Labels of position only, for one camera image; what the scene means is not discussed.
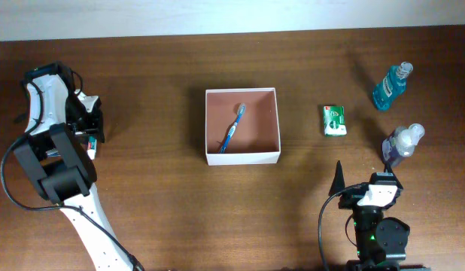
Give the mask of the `green white toothpaste tube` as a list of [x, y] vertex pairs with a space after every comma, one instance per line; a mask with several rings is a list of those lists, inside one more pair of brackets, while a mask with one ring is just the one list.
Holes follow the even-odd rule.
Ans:
[[96, 158], [97, 152], [97, 139], [94, 136], [90, 136], [87, 142], [87, 155], [91, 160]]

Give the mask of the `blue white toothbrush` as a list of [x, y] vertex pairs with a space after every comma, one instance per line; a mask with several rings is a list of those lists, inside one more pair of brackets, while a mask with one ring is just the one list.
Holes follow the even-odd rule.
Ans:
[[230, 140], [232, 139], [235, 131], [236, 131], [236, 128], [243, 116], [243, 114], [245, 113], [246, 111], [246, 108], [247, 108], [247, 105], [245, 103], [241, 103], [238, 107], [238, 110], [237, 110], [237, 116], [234, 120], [234, 122], [232, 123], [231, 127], [229, 128], [227, 134], [226, 134], [226, 139], [223, 141], [222, 145], [220, 146], [220, 150], [219, 150], [219, 153], [220, 154], [224, 154], [225, 151], [226, 151], [226, 148], [230, 142]]

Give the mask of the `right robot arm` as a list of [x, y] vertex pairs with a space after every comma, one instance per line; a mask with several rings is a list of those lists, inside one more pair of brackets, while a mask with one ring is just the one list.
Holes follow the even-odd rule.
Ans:
[[340, 209], [352, 211], [357, 260], [346, 263], [346, 270], [398, 270], [406, 259], [410, 228], [397, 218], [386, 218], [384, 211], [392, 207], [403, 191], [391, 167], [372, 173], [368, 182], [347, 187], [341, 163], [336, 171], [329, 195], [338, 197]]

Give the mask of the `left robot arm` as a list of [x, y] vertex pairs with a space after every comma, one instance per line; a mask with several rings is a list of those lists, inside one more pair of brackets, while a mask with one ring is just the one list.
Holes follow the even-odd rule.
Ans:
[[82, 77], [60, 61], [25, 73], [29, 100], [25, 132], [8, 148], [46, 210], [60, 210], [75, 228], [97, 270], [141, 270], [120, 244], [103, 211], [93, 164], [105, 140], [98, 96], [83, 92]]

